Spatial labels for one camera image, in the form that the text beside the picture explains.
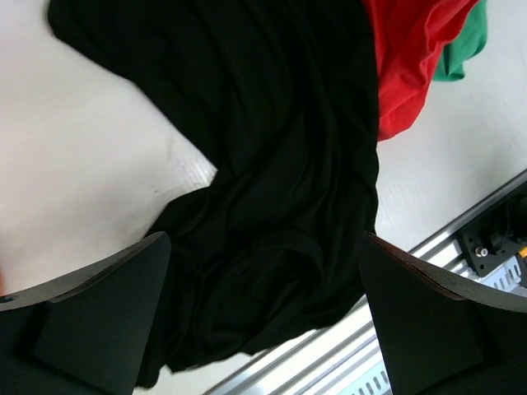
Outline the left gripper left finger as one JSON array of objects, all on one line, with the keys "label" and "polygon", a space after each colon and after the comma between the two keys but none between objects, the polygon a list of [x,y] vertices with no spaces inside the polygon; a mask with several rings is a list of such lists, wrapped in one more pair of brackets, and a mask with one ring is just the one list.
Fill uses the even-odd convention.
[{"label": "left gripper left finger", "polygon": [[1,298],[3,394],[130,394],[170,240],[155,233],[99,262]]}]

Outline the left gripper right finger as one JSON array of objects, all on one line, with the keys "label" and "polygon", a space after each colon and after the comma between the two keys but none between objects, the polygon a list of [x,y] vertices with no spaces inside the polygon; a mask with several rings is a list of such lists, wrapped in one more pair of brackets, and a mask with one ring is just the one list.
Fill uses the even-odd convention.
[{"label": "left gripper right finger", "polygon": [[524,394],[526,298],[424,262],[375,235],[361,282],[394,394]]}]

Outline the black tank top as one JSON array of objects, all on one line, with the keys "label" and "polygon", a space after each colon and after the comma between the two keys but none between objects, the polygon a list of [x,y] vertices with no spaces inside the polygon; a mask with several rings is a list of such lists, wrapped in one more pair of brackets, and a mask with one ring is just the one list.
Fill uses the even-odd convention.
[{"label": "black tank top", "polygon": [[52,1],[47,17],[216,168],[152,225],[171,253],[138,387],[342,319],[363,293],[355,243],[378,207],[363,4]]}]

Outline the green tank top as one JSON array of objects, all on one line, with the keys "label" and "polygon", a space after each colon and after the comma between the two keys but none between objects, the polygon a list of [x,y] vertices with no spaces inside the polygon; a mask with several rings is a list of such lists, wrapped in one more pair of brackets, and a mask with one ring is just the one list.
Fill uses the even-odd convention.
[{"label": "green tank top", "polygon": [[483,51],[487,35],[487,1],[478,1],[459,35],[443,48],[433,80],[453,82],[464,79],[464,63]]}]

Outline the red tank top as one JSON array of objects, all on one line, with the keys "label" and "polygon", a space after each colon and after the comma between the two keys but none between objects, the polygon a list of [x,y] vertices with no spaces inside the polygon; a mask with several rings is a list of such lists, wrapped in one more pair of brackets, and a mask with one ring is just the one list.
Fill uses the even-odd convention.
[{"label": "red tank top", "polygon": [[409,129],[422,111],[443,48],[464,27],[475,1],[370,0],[379,80],[380,141]]}]

